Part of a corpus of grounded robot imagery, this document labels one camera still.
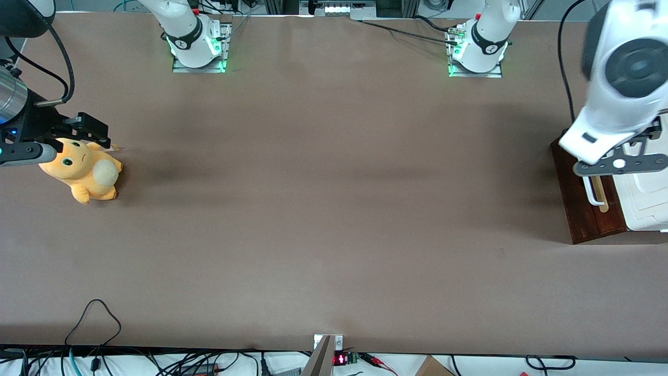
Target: metal bracket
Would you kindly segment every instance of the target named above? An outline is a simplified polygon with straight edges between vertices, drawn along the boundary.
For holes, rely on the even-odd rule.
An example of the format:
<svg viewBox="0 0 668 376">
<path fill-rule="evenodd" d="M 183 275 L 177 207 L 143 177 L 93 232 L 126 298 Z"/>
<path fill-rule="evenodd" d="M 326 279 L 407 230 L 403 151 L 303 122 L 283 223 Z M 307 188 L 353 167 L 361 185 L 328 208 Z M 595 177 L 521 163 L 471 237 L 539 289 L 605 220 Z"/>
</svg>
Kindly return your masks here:
<svg viewBox="0 0 668 376">
<path fill-rule="evenodd" d="M 220 55 L 216 56 L 211 62 L 203 67 L 188 68 L 176 59 L 172 63 L 172 72 L 174 73 L 225 73 L 227 68 L 227 56 L 230 51 L 230 36 L 232 35 L 232 24 L 221 23 L 213 20 L 220 25 L 220 28 L 215 27 L 211 38 L 211 48 L 220 51 Z"/>
<path fill-rule="evenodd" d="M 339 347 L 343 348 L 343 336 L 315 335 L 313 340 L 315 350 L 304 366 L 301 376 L 331 376 L 332 358 Z"/>
<path fill-rule="evenodd" d="M 325 337 L 325 336 L 334 337 L 334 349 L 336 351 L 343 350 L 343 336 L 342 335 L 313 335 L 313 349 L 316 349 L 318 347 L 318 344 L 320 343 L 320 341 L 322 341 L 323 337 Z"/>
<path fill-rule="evenodd" d="M 573 166 L 573 172 L 575 175 L 587 177 L 662 171 L 668 167 L 668 156 L 661 153 L 645 154 L 647 142 L 659 138 L 661 130 L 661 119 L 657 117 L 651 126 L 627 141 L 631 146 L 640 144 L 638 155 L 624 153 L 623 145 L 619 145 L 613 149 L 611 156 L 601 158 L 594 165 L 588 165 L 582 161 L 577 162 Z"/>
</svg>

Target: black wire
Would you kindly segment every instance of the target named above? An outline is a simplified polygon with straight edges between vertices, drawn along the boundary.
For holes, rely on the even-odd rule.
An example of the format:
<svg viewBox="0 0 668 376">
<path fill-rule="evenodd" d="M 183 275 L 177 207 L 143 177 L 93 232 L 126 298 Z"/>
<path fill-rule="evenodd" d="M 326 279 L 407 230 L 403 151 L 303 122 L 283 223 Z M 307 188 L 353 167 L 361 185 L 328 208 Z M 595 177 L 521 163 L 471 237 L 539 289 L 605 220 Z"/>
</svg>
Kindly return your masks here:
<svg viewBox="0 0 668 376">
<path fill-rule="evenodd" d="M 573 110 L 573 97 L 570 94 L 570 86 L 568 85 L 568 78 L 566 77 L 566 70 L 564 69 L 564 58 L 561 54 L 561 35 L 564 30 L 564 23 L 570 11 L 572 11 L 576 6 L 585 2 L 585 0 L 577 0 L 564 13 L 564 17 L 561 17 L 561 22 L 559 22 L 559 31 L 557 32 L 556 37 L 556 54 L 559 59 L 559 70 L 561 70 L 561 78 L 564 80 L 564 87 L 566 88 L 566 96 L 568 97 L 568 109 L 570 110 L 570 121 L 575 121 L 575 111 Z"/>
<path fill-rule="evenodd" d="M 56 33 L 54 28 L 51 26 L 51 23 L 48 22 L 46 18 L 44 18 L 44 16 L 37 10 L 37 8 L 35 8 L 35 6 L 29 0 L 23 0 L 23 3 L 28 6 L 28 8 L 30 8 L 30 10 L 36 14 L 37 18 L 39 18 L 44 26 L 48 28 L 49 32 L 53 36 L 53 39 L 58 45 L 58 48 L 60 49 L 60 53 L 63 54 L 63 59 L 65 60 L 65 65 L 67 66 L 67 74 L 69 75 L 69 90 L 67 91 L 67 94 L 61 98 L 61 100 L 63 103 L 67 103 L 67 101 L 70 100 L 74 95 L 74 69 L 72 69 L 72 62 L 69 60 L 65 46 L 60 40 L 58 33 Z"/>
<path fill-rule="evenodd" d="M 23 350 L 23 360 L 21 362 L 21 373 L 20 376 L 28 376 L 30 372 L 30 365 L 28 364 L 28 354 Z"/>
<path fill-rule="evenodd" d="M 60 373 L 62 376 L 65 376 L 65 365 L 63 363 L 63 358 L 65 357 L 65 350 L 67 350 L 67 346 L 63 346 L 63 349 L 60 351 Z"/>
<path fill-rule="evenodd" d="M 443 31 L 443 32 L 445 32 L 445 33 L 447 33 L 448 30 L 449 30 L 451 27 L 455 27 L 455 26 L 457 26 L 457 25 L 453 25 L 453 26 L 450 26 L 450 27 L 440 27 L 440 26 L 435 25 L 435 24 L 431 21 L 431 19 L 428 19 L 427 17 L 421 16 L 421 15 L 417 15 L 417 14 L 414 15 L 413 18 L 415 18 L 415 19 L 421 19 L 422 21 L 425 21 L 426 23 L 428 23 L 429 26 L 433 27 L 434 29 L 436 29 L 436 30 L 438 30 L 438 31 Z"/>
<path fill-rule="evenodd" d="M 112 370 L 109 369 L 109 365 L 107 364 L 107 359 L 104 357 L 104 353 L 102 353 L 101 356 L 102 356 L 102 363 L 104 363 L 104 368 L 107 369 L 107 373 L 109 373 L 109 376 L 114 376 L 114 374 L 112 373 Z"/>
<path fill-rule="evenodd" d="M 536 359 L 540 363 L 540 366 L 531 364 L 530 359 Z M 547 371 L 566 371 L 575 367 L 575 357 L 567 357 L 567 359 L 569 359 L 572 363 L 565 365 L 564 367 L 546 367 L 545 363 L 543 363 L 542 359 L 538 355 L 527 355 L 524 357 L 524 362 L 529 367 L 535 369 L 536 371 L 543 371 L 545 376 L 548 376 Z"/>
<path fill-rule="evenodd" d="M 452 367 L 455 369 L 455 373 L 457 376 L 462 376 L 462 374 L 459 372 L 459 369 L 457 368 L 457 362 L 455 361 L 455 356 L 450 355 L 450 359 L 452 359 Z"/>
<path fill-rule="evenodd" d="M 88 304 L 86 305 L 86 307 L 83 309 L 83 312 L 81 313 L 81 317 L 79 317 L 79 321 L 77 321 L 76 325 L 74 325 L 74 327 L 72 328 L 72 330 L 70 330 L 69 333 L 67 334 L 67 336 L 65 337 L 65 346 L 71 346 L 69 343 L 67 343 L 67 340 L 69 339 L 69 336 L 71 336 L 72 333 L 74 333 L 74 331 L 77 330 L 77 328 L 78 328 L 79 325 L 81 324 L 82 320 L 84 319 L 84 316 L 86 315 L 86 312 L 88 311 L 88 308 L 89 308 L 90 305 L 93 304 L 94 302 L 100 302 L 100 303 L 104 306 L 104 309 L 107 310 L 107 313 L 109 314 L 109 316 L 110 316 L 114 321 L 116 321 L 116 324 L 118 324 L 118 331 L 116 331 L 116 334 L 114 334 L 114 335 L 113 335 L 111 338 L 109 338 L 108 340 L 104 341 L 99 347 L 104 347 L 104 346 L 106 346 L 112 339 L 116 338 L 116 337 L 121 333 L 121 330 L 123 329 L 123 325 L 121 325 L 121 322 L 118 320 L 118 318 L 116 318 L 116 316 L 114 316 L 114 314 L 111 312 L 111 310 L 109 309 L 109 307 L 107 306 L 107 304 L 106 304 L 102 299 L 93 299 L 93 300 L 91 300 L 91 301 L 88 302 Z"/>
<path fill-rule="evenodd" d="M 237 353 L 236 358 L 234 358 L 234 360 L 227 367 L 223 368 L 222 370 L 225 371 L 226 369 L 232 367 L 236 363 L 237 360 L 239 360 L 239 353 Z"/>
<path fill-rule="evenodd" d="M 14 43 L 11 42 L 11 39 L 9 37 L 5 37 L 5 43 L 7 44 L 7 47 L 16 55 L 18 56 L 21 60 L 25 61 L 26 63 L 32 65 L 33 67 L 37 68 L 38 70 L 41 70 L 42 72 L 48 74 L 49 76 L 55 78 L 58 80 L 63 85 L 63 88 L 65 89 L 63 91 L 63 97 L 67 95 L 67 92 L 69 91 L 69 86 L 67 85 L 67 82 L 63 80 L 60 76 L 57 74 L 53 73 L 52 71 L 44 68 L 43 66 L 40 66 L 39 64 L 35 63 L 34 61 L 30 60 L 29 58 L 26 58 L 15 46 Z"/>
<path fill-rule="evenodd" d="M 449 40 L 445 40 L 445 39 L 432 38 L 432 37 L 428 37 L 428 36 L 425 36 L 425 35 L 420 35 L 420 34 L 410 33 L 410 32 L 408 32 L 408 31 L 395 29 L 394 27 L 388 27 L 388 26 L 379 25 L 379 24 L 377 24 L 377 23 L 366 22 L 366 21 L 358 21 L 358 22 L 363 23 L 363 24 L 365 24 L 365 25 L 376 26 L 376 27 L 380 27 L 381 29 L 394 31 L 394 32 L 396 32 L 396 33 L 406 34 L 406 35 L 409 35 L 409 36 L 412 36 L 412 37 L 416 37 L 416 38 L 426 39 L 426 40 L 430 40 L 430 41 L 437 41 L 437 42 L 439 42 L 439 43 L 445 43 L 445 44 L 452 44 L 452 45 L 456 45 L 456 44 L 457 44 L 457 42 L 455 42 L 455 41 L 449 41 Z"/>
<path fill-rule="evenodd" d="M 255 376 L 260 376 L 260 363 L 255 359 L 255 357 L 252 357 L 246 353 L 240 353 L 241 355 L 251 358 L 252 360 L 255 361 Z"/>
<path fill-rule="evenodd" d="M 53 355 L 54 352 L 55 352 L 55 349 L 51 350 L 51 352 L 49 352 L 49 354 L 44 358 L 44 363 L 39 364 L 39 362 L 37 362 L 38 368 L 37 368 L 37 372 L 35 372 L 34 376 L 40 376 L 41 375 L 42 367 L 44 367 L 46 365 L 46 362 L 49 361 L 49 358 Z"/>
</svg>

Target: orange plush toy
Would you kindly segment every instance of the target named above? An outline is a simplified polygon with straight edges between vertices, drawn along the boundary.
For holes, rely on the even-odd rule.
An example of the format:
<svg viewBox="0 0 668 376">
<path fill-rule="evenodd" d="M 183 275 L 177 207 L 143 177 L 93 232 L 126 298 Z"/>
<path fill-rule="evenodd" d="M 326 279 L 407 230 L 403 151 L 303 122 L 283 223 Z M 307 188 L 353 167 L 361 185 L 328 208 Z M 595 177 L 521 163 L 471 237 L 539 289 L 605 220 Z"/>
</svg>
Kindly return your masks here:
<svg viewBox="0 0 668 376">
<path fill-rule="evenodd" d="M 63 152 L 48 163 L 40 163 L 44 172 L 69 185 L 74 198 L 88 205 L 90 199 L 112 200 L 116 198 L 114 184 L 123 169 L 121 162 L 101 151 L 96 143 L 59 138 Z"/>
</svg>

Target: metal frame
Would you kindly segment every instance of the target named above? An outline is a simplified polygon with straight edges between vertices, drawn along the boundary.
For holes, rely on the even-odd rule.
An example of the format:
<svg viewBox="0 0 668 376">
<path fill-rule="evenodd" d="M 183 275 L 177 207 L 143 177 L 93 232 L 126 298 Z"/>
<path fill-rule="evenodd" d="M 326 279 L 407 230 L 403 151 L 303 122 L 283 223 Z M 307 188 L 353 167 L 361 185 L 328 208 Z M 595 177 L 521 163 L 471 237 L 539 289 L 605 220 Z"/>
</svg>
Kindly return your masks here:
<svg viewBox="0 0 668 376">
<path fill-rule="evenodd" d="M 311 354 L 309 362 L 306 363 L 301 376 L 331 376 L 332 359 L 336 348 L 337 346 L 343 346 L 343 341 L 337 340 L 336 337 L 334 335 L 323 335 L 320 341 L 317 341 L 318 345 Z"/>
</svg>

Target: metal mounting plate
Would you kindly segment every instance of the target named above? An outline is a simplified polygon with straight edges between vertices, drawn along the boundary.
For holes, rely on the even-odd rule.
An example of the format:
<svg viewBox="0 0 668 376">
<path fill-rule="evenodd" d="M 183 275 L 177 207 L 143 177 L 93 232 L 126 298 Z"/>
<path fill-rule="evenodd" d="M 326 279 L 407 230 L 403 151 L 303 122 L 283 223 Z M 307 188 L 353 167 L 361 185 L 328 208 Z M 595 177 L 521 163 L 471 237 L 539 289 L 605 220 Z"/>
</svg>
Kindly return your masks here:
<svg viewBox="0 0 668 376">
<path fill-rule="evenodd" d="M 326 335 L 313 335 L 313 349 L 315 350 L 318 347 L 318 344 L 320 343 L 320 340 L 323 338 L 323 336 Z M 331 335 L 334 337 L 334 343 L 335 343 L 335 350 L 336 351 L 341 351 L 343 350 L 343 335 Z"/>
<path fill-rule="evenodd" d="M 174 73 L 225 73 L 227 68 L 227 56 L 230 50 L 230 36 L 232 35 L 231 23 L 219 23 L 220 29 L 214 29 L 213 38 L 222 37 L 222 41 L 212 39 L 211 46 L 220 50 L 220 55 L 216 56 L 211 63 L 200 68 L 188 68 L 181 64 L 176 57 L 172 64 L 172 72 Z"/>
</svg>

